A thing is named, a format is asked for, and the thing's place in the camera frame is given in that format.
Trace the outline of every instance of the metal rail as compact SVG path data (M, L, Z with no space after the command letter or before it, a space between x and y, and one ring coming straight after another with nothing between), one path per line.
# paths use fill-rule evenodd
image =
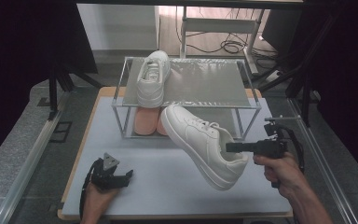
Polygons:
M299 111L299 107L294 99L288 99L288 103L292 112L295 116L298 116L297 111ZM341 186L338 184L333 172L330 169L330 166L327 163L324 154L322 153L321 148L319 147L313 133L309 127L304 123L303 120L297 119L298 126L301 129L301 132L304 134L307 144L310 146L310 152L315 159L316 164L318 165L319 169L321 170L322 176L324 177L324 181L327 187L330 190L330 193L333 196L337 204L337 208L341 213L345 223L352 224L358 223L356 215L353 213L351 208L351 204L348 201L344 191L342 190Z
M42 129L42 132L37 137L34 146L31 148L30 153L28 154L25 163L22 165L19 174L16 179L13 181L7 196L0 207L0 223L8 223L11 216L13 215L17 204L19 203L23 192L25 191L29 180L31 179L34 169L36 168L39 160L45 151L48 140L54 132L54 128L57 125L57 122L60 120L62 111L65 108L65 105L68 101L70 93L65 92L58 105L58 111L52 120L46 121L45 126Z

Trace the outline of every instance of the white sneaker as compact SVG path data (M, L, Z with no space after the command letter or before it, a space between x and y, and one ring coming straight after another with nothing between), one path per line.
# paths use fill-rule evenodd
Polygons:
M162 105L164 82L170 72L170 60L164 51L155 51L145 58L137 79L139 106L155 108Z
M226 143L234 142L226 129L197 118L179 105L165 108L161 121L168 136L191 157L212 187L227 190L234 186L248 156L226 152Z

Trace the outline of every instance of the wall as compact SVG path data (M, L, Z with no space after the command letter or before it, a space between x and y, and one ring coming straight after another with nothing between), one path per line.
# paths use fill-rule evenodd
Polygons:
M158 49L158 7L77 4L92 50Z

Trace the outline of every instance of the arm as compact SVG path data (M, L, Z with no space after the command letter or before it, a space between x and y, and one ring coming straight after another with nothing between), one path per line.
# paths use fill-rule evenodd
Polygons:
M265 166L266 179L280 181L280 194L292 205L301 224L333 223L307 179L298 169L294 157L285 153L282 159L254 156L255 163Z
M80 224L96 224L118 192L119 189L101 191L94 184L89 183Z

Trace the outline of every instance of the metal pole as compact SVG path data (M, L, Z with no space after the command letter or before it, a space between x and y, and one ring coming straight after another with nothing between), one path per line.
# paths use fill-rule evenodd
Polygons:
M180 58L186 57L186 14L187 7L183 7L183 16L182 16L182 47L180 50Z
M254 30L252 32L248 48L246 49L246 54L247 55L252 55L252 48L253 48L253 45L255 43L255 38L257 37L258 28L260 27L260 23L261 23L261 19L263 18L263 14L264 14L264 9L261 9L260 15L258 15L258 18L255 20L255 27L254 27Z

